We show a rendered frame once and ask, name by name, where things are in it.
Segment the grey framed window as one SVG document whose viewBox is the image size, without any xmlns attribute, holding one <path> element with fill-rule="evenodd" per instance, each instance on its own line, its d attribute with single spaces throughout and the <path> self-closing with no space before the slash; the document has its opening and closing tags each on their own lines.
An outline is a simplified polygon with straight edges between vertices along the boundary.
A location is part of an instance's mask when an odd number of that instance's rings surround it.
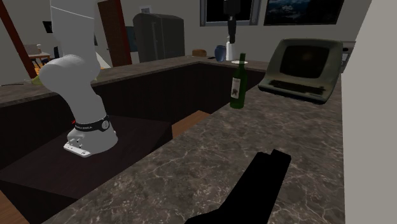
<svg viewBox="0 0 397 224">
<path fill-rule="evenodd" d="M 227 26 L 224 13 L 225 0 L 199 0 L 199 24 L 201 27 Z M 238 0 L 240 13 L 236 14 L 237 25 L 258 25 L 261 0 Z"/>
</svg>

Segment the white bottle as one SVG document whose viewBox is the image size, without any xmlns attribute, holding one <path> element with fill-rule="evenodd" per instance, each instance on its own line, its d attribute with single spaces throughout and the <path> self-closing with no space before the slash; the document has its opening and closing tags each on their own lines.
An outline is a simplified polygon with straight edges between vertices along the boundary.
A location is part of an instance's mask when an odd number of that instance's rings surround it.
<svg viewBox="0 0 397 224">
<path fill-rule="evenodd" d="M 230 36 L 227 37 L 226 41 L 226 61 L 235 60 L 235 44 L 231 43 Z"/>
</svg>

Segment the blue vase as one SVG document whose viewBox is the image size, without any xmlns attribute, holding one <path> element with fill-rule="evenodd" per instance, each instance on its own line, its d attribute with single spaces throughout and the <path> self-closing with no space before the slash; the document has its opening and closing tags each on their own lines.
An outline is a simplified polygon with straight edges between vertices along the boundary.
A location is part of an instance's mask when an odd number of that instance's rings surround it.
<svg viewBox="0 0 397 224">
<path fill-rule="evenodd" d="M 226 59 L 226 46 L 217 45 L 214 50 L 214 56 L 217 62 L 223 62 Z"/>
</svg>

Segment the old grey computer terminal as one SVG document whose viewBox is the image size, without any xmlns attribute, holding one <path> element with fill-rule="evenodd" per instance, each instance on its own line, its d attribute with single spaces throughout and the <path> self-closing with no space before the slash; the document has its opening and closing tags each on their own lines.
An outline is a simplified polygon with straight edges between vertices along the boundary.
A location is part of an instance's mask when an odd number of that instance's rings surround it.
<svg viewBox="0 0 397 224">
<path fill-rule="evenodd" d="M 325 104 L 342 66 L 341 41 L 312 38 L 282 39 L 258 88 L 276 95 Z"/>
</svg>

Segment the dark grey refrigerator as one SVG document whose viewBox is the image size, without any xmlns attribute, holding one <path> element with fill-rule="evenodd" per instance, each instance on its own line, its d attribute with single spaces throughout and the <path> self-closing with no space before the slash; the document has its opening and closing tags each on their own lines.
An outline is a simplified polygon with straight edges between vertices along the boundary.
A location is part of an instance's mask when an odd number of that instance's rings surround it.
<svg viewBox="0 0 397 224">
<path fill-rule="evenodd" d="M 185 56 L 184 20 L 174 15 L 138 13 L 133 18 L 140 63 Z"/>
</svg>

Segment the green wine bottle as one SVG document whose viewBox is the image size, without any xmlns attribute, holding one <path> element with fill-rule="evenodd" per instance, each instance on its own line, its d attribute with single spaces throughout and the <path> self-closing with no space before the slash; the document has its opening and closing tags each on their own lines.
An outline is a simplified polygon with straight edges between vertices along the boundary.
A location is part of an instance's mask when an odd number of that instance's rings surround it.
<svg viewBox="0 0 397 224">
<path fill-rule="evenodd" d="M 230 107 L 234 109 L 242 109 L 244 107 L 247 85 L 245 59 L 246 54 L 241 53 L 239 58 L 239 66 L 233 74 L 232 89 L 230 94 Z"/>
</svg>

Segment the brown door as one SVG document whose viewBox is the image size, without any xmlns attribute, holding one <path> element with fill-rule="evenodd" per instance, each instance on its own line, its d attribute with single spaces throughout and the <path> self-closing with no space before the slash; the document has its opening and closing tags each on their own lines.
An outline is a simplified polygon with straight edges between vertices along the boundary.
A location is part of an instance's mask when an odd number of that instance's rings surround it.
<svg viewBox="0 0 397 224">
<path fill-rule="evenodd" d="M 104 0 L 97 4 L 113 67 L 131 65 L 132 59 L 121 1 Z"/>
</svg>

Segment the grey microwave oven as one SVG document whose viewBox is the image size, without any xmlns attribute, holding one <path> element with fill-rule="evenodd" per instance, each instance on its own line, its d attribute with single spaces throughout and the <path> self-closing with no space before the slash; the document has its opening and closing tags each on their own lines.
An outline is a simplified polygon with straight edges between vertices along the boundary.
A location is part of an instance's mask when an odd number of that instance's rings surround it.
<svg viewBox="0 0 397 224">
<path fill-rule="evenodd" d="M 342 63 L 340 72 L 343 73 L 347 63 L 351 57 L 352 51 L 354 50 L 354 46 L 356 44 L 355 41 L 343 41 L 343 49 L 342 49 Z"/>
</svg>

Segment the black angular object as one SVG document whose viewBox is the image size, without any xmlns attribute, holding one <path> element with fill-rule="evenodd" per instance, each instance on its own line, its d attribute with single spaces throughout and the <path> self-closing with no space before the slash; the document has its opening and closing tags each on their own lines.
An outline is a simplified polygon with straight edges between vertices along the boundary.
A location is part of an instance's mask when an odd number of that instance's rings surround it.
<svg viewBox="0 0 397 224">
<path fill-rule="evenodd" d="M 290 162 L 276 149 L 258 152 L 219 208 L 185 224 L 267 224 Z"/>
</svg>

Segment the small wooden table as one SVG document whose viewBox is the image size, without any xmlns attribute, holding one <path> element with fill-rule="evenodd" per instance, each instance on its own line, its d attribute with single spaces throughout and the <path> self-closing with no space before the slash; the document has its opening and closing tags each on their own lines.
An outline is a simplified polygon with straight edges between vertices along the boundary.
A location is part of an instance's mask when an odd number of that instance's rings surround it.
<svg viewBox="0 0 397 224">
<path fill-rule="evenodd" d="M 40 67 L 40 65 L 36 61 L 37 59 L 39 59 L 41 61 L 42 65 L 44 65 L 50 61 L 51 55 L 49 53 L 42 52 L 40 49 L 40 44 L 24 45 L 24 49 L 25 49 L 26 53 L 28 54 L 30 60 L 32 62 L 35 62 L 38 67 Z"/>
</svg>

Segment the dark robot stand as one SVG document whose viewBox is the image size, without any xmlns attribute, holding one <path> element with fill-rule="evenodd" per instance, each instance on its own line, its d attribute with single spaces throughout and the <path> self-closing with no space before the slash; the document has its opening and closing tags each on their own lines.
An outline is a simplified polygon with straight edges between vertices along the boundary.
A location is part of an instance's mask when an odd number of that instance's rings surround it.
<svg viewBox="0 0 397 224">
<path fill-rule="evenodd" d="M 172 139 L 170 122 L 112 116 L 118 136 L 108 151 L 80 157 L 66 135 L 0 171 L 0 191 L 30 224 L 41 224 Z"/>
</svg>

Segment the dark landscape wall picture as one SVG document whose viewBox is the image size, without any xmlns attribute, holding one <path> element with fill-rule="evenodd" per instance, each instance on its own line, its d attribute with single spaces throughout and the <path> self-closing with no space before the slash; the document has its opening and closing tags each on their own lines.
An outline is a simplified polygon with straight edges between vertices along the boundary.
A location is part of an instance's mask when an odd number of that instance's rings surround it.
<svg viewBox="0 0 397 224">
<path fill-rule="evenodd" d="M 334 25 L 345 0 L 268 0 L 264 25 Z"/>
</svg>

